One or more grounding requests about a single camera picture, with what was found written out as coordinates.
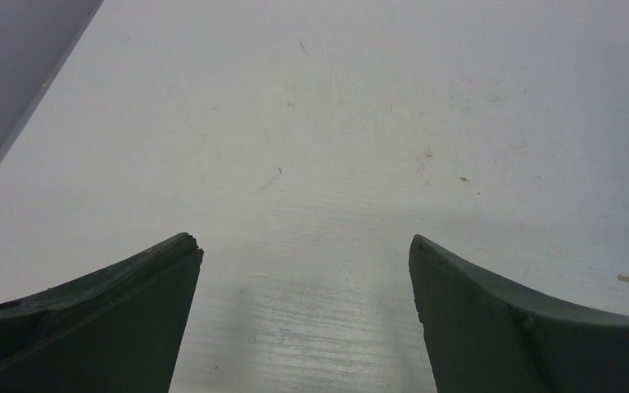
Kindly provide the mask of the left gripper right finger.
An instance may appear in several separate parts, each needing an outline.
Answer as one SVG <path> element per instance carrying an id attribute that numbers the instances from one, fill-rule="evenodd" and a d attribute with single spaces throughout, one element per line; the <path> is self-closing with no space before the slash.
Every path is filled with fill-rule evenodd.
<path id="1" fill-rule="evenodd" d="M 629 392 L 629 316 L 560 300 L 410 245 L 414 303 L 440 392 Z"/>

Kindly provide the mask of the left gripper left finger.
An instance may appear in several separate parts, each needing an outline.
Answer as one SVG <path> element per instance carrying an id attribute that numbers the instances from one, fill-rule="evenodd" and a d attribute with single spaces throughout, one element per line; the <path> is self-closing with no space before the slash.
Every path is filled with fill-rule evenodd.
<path id="1" fill-rule="evenodd" d="M 202 257 L 180 233 L 0 304 L 0 392 L 167 392 Z"/>

